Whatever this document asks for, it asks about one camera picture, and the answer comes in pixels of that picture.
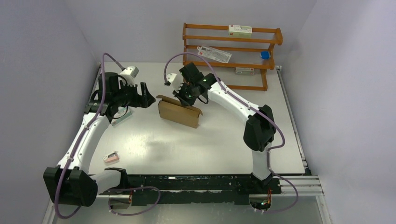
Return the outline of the brown cardboard box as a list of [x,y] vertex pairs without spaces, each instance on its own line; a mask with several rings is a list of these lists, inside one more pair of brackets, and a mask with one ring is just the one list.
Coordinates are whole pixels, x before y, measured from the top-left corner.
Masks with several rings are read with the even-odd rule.
[[164,95],[157,95],[158,112],[162,119],[172,121],[184,126],[198,128],[199,117],[203,112],[194,106],[183,107],[181,103]]

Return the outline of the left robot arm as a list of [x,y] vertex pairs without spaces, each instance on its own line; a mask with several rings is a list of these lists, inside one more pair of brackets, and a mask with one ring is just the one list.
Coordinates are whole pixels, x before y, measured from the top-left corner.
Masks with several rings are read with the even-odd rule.
[[106,168],[89,174],[97,145],[121,107],[148,108],[155,98],[145,82],[134,84],[126,75],[106,72],[84,109],[83,121],[65,156],[48,167],[43,179],[53,203],[89,207],[98,194],[127,192],[129,180],[123,168]]

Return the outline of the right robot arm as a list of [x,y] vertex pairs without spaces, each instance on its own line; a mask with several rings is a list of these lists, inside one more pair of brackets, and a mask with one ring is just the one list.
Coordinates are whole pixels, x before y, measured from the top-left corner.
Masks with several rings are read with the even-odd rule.
[[252,188],[264,193],[269,187],[272,174],[269,170],[268,149],[276,134],[272,109],[268,105],[258,106],[242,98],[225,85],[213,73],[203,75],[194,63],[179,70],[179,74],[167,74],[166,80],[173,87],[174,96],[182,106],[193,106],[196,100],[210,101],[236,115],[245,125],[243,141],[252,151]]

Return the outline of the white green box on table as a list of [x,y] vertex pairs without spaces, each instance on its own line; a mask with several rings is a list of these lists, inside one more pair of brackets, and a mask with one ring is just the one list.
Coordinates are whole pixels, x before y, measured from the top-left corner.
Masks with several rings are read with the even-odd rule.
[[132,117],[134,111],[133,109],[129,108],[128,106],[126,107],[120,107],[118,112],[114,115],[113,120],[110,122],[112,126],[117,126],[121,122],[129,119]]

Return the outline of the white box lower shelf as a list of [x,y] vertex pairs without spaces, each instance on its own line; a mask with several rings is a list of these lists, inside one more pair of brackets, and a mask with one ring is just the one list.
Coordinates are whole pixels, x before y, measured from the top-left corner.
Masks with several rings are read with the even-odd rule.
[[253,68],[236,67],[235,74],[237,74],[237,75],[254,75],[255,70]]

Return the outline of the white green box top shelf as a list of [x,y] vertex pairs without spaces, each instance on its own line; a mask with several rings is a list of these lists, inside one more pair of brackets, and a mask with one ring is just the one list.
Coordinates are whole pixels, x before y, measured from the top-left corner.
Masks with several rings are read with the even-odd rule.
[[228,36],[232,38],[250,39],[252,36],[252,27],[242,25],[229,25]]

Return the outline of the white flat package middle shelf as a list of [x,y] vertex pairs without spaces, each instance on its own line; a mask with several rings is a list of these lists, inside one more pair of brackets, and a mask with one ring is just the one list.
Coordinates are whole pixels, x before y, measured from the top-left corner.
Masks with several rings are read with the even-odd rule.
[[220,63],[229,63],[232,54],[208,46],[197,46],[198,54]]

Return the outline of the orange wooden shelf rack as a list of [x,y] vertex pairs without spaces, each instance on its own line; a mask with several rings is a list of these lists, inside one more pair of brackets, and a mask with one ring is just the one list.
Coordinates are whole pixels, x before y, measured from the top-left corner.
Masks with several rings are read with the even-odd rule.
[[[280,28],[252,28],[250,39],[228,36],[228,27],[223,25],[183,24],[182,39],[184,52],[198,54],[197,46],[208,46],[232,54],[229,63],[220,63],[206,58],[212,67],[253,68],[262,78],[260,86],[231,85],[236,90],[266,91],[268,89],[267,70],[275,68],[274,47],[282,45],[283,35]],[[271,58],[260,58],[262,51],[269,51]]]

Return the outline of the pink white small object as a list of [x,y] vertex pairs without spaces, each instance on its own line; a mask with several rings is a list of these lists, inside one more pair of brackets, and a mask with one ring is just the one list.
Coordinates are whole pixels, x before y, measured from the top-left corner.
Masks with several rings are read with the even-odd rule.
[[106,154],[102,158],[104,163],[114,163],[120,160],[120,157],[118,155],[117,151],[113,151],[109,154]]

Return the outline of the blue small cube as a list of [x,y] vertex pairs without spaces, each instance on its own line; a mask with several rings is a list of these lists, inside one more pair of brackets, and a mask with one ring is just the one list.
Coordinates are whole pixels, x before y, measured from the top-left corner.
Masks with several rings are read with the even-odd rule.
[[268,60],[271,58],[271,53],[269,51],[262,51],[260,53],[260,58],[263,60]]

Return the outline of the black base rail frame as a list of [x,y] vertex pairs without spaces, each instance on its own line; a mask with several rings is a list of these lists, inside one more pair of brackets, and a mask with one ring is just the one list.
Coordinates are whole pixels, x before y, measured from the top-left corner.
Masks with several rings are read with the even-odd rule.
[[319,179],[313,176],[292,176],[287,181],[270,176],[260,181],[252,174],[242,175],[128,175],[121,173],[121,182],[116,187],[100,190],[95,187],[93,176],[75,172],[61,187],[60,203],[89,207],[96,197],[131,199],[132,206],[189,203],[234,203],[236,205],[261,205],[250,196],[309,194],[319,191]]

